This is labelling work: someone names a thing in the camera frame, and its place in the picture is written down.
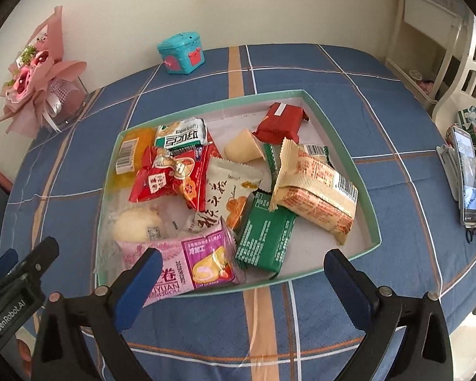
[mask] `phone screen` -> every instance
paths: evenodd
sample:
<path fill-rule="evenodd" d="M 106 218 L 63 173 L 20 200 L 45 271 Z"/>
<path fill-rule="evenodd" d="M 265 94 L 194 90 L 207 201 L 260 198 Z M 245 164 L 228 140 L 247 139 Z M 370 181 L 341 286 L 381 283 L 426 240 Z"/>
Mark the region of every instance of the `phone screen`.
<path fill-rule="evenodd" d="M 455 130 L 455 142 L 462 168 L 463 207 L 476 211 L 476 157 L 471 137 Z"/>

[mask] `smartphone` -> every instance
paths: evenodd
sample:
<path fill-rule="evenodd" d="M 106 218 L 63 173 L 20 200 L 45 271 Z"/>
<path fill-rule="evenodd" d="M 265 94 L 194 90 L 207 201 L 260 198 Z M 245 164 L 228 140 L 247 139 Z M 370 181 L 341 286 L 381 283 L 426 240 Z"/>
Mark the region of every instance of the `smartphone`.
<path fill-rule="evenodd" d="M 461 223 L 476 227 L 476 155 L 471 135 L 459 127 L 451 129 L 453 146 L 460 166 L 460 214 Z"/>

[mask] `white shelf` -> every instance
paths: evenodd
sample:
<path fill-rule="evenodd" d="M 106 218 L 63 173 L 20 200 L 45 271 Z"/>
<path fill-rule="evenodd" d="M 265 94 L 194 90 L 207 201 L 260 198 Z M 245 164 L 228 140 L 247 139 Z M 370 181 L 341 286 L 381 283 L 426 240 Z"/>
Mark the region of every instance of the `white shelf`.
<path fill-rule="evenodd" d="M 452 27 L 460 27 L 462 17 L 432 0 L 405 0 L 404 21 L 448 49 Z"/>
<path fill-rule="evenodd" d="M 393 60 L 387 58 L 385 65 L 389 68 L 393 74 L 406 86 L 414 97 L 422 104 L 423 108 L 430 114 L 433 107 L 437 103 L 436 100 L 432 100 L 427 94 L 420 89 L 420 87 L 414 82 Z"/>

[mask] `pink flower bouquet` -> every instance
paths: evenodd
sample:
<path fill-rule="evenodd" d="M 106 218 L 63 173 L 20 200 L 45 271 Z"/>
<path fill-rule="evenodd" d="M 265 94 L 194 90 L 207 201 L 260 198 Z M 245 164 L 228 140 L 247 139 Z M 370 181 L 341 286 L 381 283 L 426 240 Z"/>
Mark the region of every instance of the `pink flower bouquet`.
<path fill-rule="evenodd" d="M 62 111 L 64 117 L 73 116 L 85 97 L 72 83 L 85 69 L 84 61 L 63 61 L 62 6 L 57 6 L 9 66 L 13 78 L 0 94 L 5 97 L 0 122 L 13 119 L 6 132 L 36 137 L 41 126 L 59 130 L 53 117 Z M 60 98 L 59 93 L 67 92 L 73 95 Z"/>

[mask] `snack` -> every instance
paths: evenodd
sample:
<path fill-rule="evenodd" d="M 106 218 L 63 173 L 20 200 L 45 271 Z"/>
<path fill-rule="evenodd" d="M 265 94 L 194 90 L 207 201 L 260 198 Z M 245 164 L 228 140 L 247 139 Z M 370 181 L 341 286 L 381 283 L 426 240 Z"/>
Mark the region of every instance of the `snack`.
<path fill-rule="evenodd" d="M 221 159 L 222 159 L 222 155 L 220 154 L 219 149 L 217 148 L 217 145 L 216 145 L 215 142 L 213 141 L 212 134 L 209 132 L 209 130 L 207 130 L 207 135 L 208 135 L 208 143 L 210 143 L 210 144 L 208 145 L 209 155 L 210 155 L 210 156 L 213 156 L 213 157 L 218 157 L 218 158 L 221 158 Z"/>
<path fill-rule="evenodd" d="M 247 163 L 254 159 L 263 158 L 262 147 L 248 129 L 243 129 L 229 141 L 224 148 L 228 160 L 236 163 Z"/>
<path fill-rule="evenodd" d="M 319 145 L 298 145 L 298 147 L 305 151 L 309 156 L 312 156 L 318 161 L 321 161 L 331 168 L 333 165 L 330 162 L 328 146 Z M 280 170 L 280 148 L 279 145 L 272 145 L 271 143 L 263 143 L 264 159 L 267 161 L 270 175 L 272 176 L 271 191 L 277 183 L 277 176 Z"/>
<path fill-rule="evenodd" d="M 151 167 L 145 166 L 137 172 L 129 200 L 144 202 L 178 193 L 192 209 L 205 210 L 208 146 L 196 146 L 177 156 L 171 156 L 166 149 L 151 147 L 145 150 L 144 163 L 148 164 L 153 155 Z"/>
<path fill-rule="evenodd" d="M 145 306 L 159 299 L 217 284 L 241 284 L 243 271 L 235 263 L 236 244 L 221 219 L 197 236 L 156 242 L 117 242 L 123 264 L 130 269 L 147 248 L 162 253 L 162 274 Z"/>
<path fill-rule="evenodd" d="M 173 189 L 196 211 L 206 209 L 209 152 L 208 146 L 196 146 L 175 156 Z"/>
<path fill-rule="evenodd" d="M 335 169 L 285 139 L 270 210 L 284 206 L 332 233 L 344 244 L 353 225 L 358 189 Z"/>
<path fill-rule="evenodd" d="M 215 225 L 222 216 L 236 230 L 249 195 L 257 190 L 263 174 L 250 166 L 211 157 L 206 184 L 206 209 L 194 214 L 188 230 L 198 232 Z"/>
<path fill-rule="evenodd" d="M 142 167 L 143 152 L 148 146 L 152 146 L 154 139 L 155 129 L 151 127 L 133 129 L 125 135 L 109 181 L 111 189 L 132 186 L 136 172 Z"/>
<path fill-rule="evenodd" d="M 203 119 L 191 117 L 157 128 L 155 146 L 167 149 L 174 155 L 207 144 L 208 133 Z"/>
<path fill-rule="evenodd" d="M 236 260 L 274 272 L 277 276 L 286 254 L 296 214 L 279 207 L 268 211 L 272 195 L 258 190 L 247 226 L 236 251 Z"/>
<path fill-rule="evenodd" d="M 308 121 L 308 116 L 301 107 L 273 103 L 253 135 L 262 142 L 274 145 L 280 145 L 285 137 L 298 143 L 302 120 Z"/>
<path fill-rule="evenodd" d="M 137 172 L 130 193 L 130 202 L 144 202 L 163 195 L 174 195 L 175 161 L 169 151 L 157 147 L 146 148 L 143 167 Z"/>
<path fill-rule="evenodd" d="M 113 226 L 113 240 L 119 242 L 150 242 L 165 237 L 159 214 L 145 207 L 123 211 Z"/>

